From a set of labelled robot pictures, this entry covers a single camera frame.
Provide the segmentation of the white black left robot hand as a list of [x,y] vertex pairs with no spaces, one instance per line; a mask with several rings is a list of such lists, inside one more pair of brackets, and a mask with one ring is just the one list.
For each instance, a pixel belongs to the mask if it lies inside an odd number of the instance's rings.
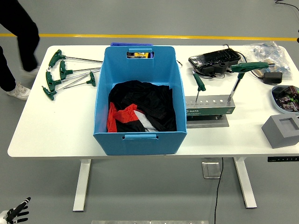
[[20,224],[28,221],[29,211],[28,203],[31,197],[26,198],[21,204],[16,208],[11,208],[10,210],[4,210],[0,213],[0,223],[1,224]]

